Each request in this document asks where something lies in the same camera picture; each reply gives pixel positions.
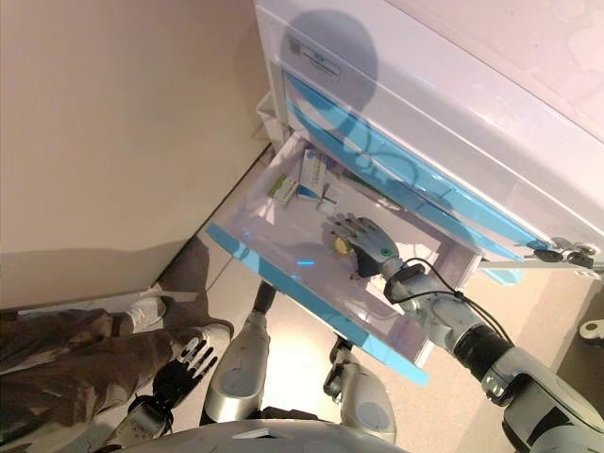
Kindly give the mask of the robot left hand black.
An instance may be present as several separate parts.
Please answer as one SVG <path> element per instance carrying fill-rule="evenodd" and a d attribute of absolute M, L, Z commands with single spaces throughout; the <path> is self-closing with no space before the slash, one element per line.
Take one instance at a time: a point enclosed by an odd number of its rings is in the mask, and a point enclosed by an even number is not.
<path fill-rule="evenodd" d="M 205 337 L 192 338 L 181 353 L 161 367 L 153 379 L 155 400 L 164 408 L 178 406 L 218 361 Z"/>

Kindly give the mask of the robot right hand black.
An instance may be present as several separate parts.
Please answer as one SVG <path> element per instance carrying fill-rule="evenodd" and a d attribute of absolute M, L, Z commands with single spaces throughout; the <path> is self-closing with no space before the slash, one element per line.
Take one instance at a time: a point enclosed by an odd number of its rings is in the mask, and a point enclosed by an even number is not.
<path fill-rule="evenodd" d="M 357 261 L 359 277 L 380 275 L 389 279 L 405 266 L 392 238 L 367 217 L 339 214 L 328 218 L 322 227 L 328 235 L 348 243 Z"/>

